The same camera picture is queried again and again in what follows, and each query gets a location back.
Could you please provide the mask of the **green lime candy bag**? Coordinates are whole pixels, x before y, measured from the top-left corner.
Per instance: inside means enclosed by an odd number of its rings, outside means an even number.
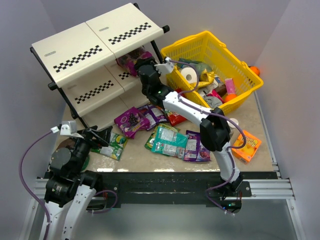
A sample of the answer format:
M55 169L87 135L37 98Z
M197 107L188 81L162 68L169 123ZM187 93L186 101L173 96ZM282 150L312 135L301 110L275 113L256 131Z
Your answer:
M99 149L92 148L90 151L119 161L128 140L129 139L123 135L111 132L110 142L107 147L104 146Z

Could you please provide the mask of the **magenta grape candy bag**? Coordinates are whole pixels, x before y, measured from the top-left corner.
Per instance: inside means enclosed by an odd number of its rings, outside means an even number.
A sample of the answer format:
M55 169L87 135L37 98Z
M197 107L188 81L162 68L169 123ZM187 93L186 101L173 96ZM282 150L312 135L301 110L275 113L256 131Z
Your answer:
M135 50L132 50L131 52L120 56L116 59L117 64L122 67L124 70L126 70L129 74L136 77L137 71L135 70L135 64L138 60L144 60L152 57L153 55L146 51L143 46L136 48Z

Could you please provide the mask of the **red fruit candy bag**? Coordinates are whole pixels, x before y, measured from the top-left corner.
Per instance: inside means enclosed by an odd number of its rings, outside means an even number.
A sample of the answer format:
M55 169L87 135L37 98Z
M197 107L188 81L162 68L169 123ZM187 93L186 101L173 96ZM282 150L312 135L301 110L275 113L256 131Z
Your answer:
M187 120L182 115L180 115L180 114L178 114L176 112L170 111L170 110L165 110L164 113L165 113L169 123L173 127L178 125L178 124L180 124L180 123L183 123L183 122L185 122Z

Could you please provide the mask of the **teal candy bag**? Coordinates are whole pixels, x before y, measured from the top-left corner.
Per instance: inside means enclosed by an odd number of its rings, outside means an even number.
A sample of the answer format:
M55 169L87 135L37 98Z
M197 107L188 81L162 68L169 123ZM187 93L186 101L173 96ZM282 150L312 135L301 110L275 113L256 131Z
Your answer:
M156 154L184 158L188 135L175 132L165 127L158 127L151 151Z

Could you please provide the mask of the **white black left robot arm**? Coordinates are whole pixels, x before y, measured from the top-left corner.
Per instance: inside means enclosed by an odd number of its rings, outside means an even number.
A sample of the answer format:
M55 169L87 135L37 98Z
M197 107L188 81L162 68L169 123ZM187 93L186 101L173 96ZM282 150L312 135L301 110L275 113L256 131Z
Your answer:
M91 149L109 145L112 129L95 125L78 131L68 122L60 126L60 135L72 139L74 146L60 148L52 155L44 195L46 220L40 234L45 240L72 240L92 198L109 193L100 173L82 169Z

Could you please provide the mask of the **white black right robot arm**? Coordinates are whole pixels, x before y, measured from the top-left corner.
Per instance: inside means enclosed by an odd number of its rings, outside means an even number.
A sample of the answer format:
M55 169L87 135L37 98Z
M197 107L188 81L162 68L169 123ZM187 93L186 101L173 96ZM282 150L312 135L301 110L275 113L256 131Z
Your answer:
M243 177L232 155L234 146L230 143L230 125L233 125L242 137L246 135L219 107L211 109L196 104L183 97L187 94L186 90L177 92L161 82L160 76L172 73L175 63L176 61L169 57L160 64L156 63L153 57L137 60L134 69L142 84L142 94L153 105L175 112L199 127L200 141L213 153L220 169L223 182L218 187L236 191Z

